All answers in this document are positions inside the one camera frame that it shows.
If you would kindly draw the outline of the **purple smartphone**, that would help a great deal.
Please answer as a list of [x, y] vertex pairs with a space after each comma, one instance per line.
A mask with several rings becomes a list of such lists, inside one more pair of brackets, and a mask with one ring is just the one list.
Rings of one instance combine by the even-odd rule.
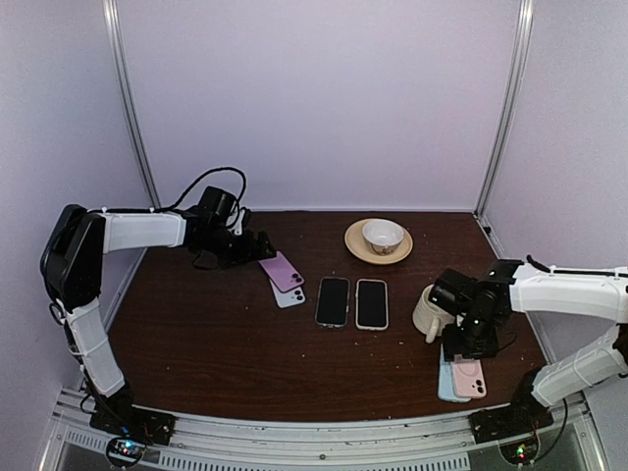
[[299, 288], [305, 283], [303, 276], [281, 251], [277, 251], [273, 258], [260, 260], [259, 265], [281, 293]]

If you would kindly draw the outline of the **pink phone case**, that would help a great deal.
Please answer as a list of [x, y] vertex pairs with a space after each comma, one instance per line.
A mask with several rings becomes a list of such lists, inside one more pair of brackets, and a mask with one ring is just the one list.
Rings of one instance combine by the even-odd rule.
[[482, 363], [476, 359], [456, 358], [451, 363], [453, 389], [458, 397], [483, 398], [487, 384]]

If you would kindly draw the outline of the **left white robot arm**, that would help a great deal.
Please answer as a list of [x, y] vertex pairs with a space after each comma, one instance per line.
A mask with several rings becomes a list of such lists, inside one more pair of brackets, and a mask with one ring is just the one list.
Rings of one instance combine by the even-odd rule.
[[71, 352], [97, 394], [111, 397], [126, 385], [100, 316], [104, 256], [186, 247], [211, 253], [223, 268], [275, 257], [268, 235], [247, 228], [247, 215], [229, 221], [235, 209], [236, 197], [214, 186], [187, 209], [63, 208], [42, 253], [40, 273]]

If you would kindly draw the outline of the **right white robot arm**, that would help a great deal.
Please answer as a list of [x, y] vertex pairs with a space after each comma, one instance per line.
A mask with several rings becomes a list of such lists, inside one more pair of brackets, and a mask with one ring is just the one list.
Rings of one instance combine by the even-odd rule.
[[525, 432], [548, 408], [612, 376], [627, 374], [627, 270], [545, 266], [533, 258], [498, 259], [479, 278], [446, 269], [428, 299], [455, 319], [443, 331], [446, 360], [493, 358], [497, 327], [514, 313], [592, 316], [612, 322], [597, 340], [526, 374], [503, 411], [509, 432]]

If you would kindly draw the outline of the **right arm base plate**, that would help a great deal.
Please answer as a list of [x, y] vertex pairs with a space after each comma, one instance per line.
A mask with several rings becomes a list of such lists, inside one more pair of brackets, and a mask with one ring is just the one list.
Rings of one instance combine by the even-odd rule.
[[477, 444], [531, 434], [553, 424], [549, 409], [531, 396], [513, 399], [506, 406], [474, 412], [468, 420]]

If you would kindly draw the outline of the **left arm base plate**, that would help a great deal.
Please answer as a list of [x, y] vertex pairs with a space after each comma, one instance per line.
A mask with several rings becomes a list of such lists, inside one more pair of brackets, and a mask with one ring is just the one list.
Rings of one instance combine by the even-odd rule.
[[176, 422], [172, 414], [134, 408], [127, 424], [103, 411], [97, 411], [91, 416], [89, 425], [110, 435], [127, 437], [146, 445], [168, 445]]

